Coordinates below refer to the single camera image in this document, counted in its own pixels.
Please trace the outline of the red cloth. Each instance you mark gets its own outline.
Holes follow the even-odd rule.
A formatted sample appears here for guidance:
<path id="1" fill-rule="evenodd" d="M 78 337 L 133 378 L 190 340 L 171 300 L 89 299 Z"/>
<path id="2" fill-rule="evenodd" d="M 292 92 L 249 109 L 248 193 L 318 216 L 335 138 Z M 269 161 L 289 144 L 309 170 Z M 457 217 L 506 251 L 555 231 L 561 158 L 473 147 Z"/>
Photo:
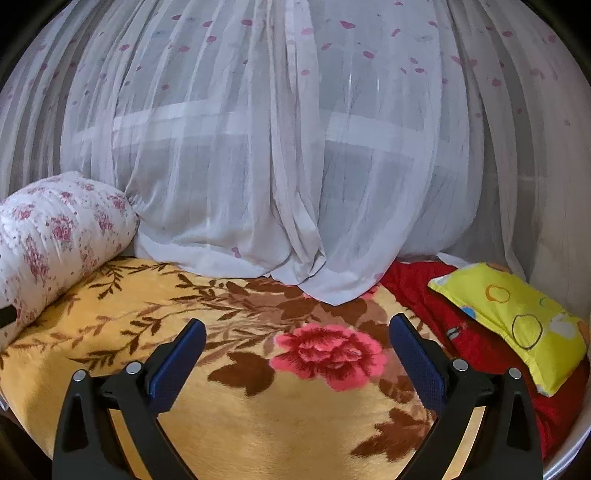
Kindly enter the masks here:
<path id="1" fill-rule="evenodd" d="M 455 270 L 454 266 L 440 261 L 396 261 L 382 277 L 381 284 L 431 329 L 452 356 L 461 357 L 486 373 L 502 374 L 517 367 L 525 374 L 540 433 L 542 458 L 549 461 L 567 439 L 582 410 L 589 361 L 582 360 L 554 396 L 540 394 L 528 367 L 499 335 L 429 287 L 432 279 Z"/>

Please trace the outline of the yellow patterned pillow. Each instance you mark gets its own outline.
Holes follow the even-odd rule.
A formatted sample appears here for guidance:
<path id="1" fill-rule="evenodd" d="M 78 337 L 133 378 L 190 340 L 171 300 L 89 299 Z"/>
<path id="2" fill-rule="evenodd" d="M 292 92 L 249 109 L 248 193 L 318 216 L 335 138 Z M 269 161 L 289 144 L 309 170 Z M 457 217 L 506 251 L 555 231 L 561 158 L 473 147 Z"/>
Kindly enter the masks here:
<path id="1" fill-rule="evenodd" d="M 546 397 L 560 390 L 587 355 L 586 322 L 497 265 L 470 264 L 430 280 L 428 287 L 500 336 Z"/>

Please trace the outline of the yellow floral fleece blanket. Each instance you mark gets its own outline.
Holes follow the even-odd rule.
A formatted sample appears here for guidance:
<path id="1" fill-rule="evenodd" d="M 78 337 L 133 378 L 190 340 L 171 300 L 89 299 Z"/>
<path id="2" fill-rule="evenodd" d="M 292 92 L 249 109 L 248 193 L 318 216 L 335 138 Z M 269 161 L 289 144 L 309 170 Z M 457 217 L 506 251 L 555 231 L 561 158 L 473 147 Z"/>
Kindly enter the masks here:
<path id="1" fill-rule="evenodd" d="M 120 371 L 190 319 L 206 345 L 160 423 L 201 479 L 393 479 L 435 421 L 390 346 L 384 287 L 331 306 L 270 279 L 200 277 L 122 258 L 1 355 L 1 392 L 51 452 L 72 374 Z"/>

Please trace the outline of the floral pink white pillow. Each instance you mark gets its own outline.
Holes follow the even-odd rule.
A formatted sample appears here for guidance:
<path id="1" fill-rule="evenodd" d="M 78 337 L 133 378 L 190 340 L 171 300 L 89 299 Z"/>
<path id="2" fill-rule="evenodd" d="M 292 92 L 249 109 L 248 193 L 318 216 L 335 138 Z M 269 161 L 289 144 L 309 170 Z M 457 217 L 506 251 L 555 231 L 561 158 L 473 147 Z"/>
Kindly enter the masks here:
<path id="1" fill-rule="evenodd" d="M 66 172 L 1 202 L 1 348 L 129 246 L 138 218 L 116 188 Z"/>

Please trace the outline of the sheer white curtain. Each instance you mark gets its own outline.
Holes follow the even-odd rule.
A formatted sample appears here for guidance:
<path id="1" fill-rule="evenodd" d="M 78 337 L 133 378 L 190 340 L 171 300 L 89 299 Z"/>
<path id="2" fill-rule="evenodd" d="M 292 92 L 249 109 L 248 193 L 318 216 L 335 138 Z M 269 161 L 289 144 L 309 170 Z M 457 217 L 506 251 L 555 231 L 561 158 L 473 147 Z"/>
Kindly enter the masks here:
<path id="1" fill-rule="evenodd" d="M 590 311 L 590 86 L 520 1 L 72 1 L 1 93 L 1 192 L 75 170 L 135 250 L 339 305 L 397 259 Z"/>

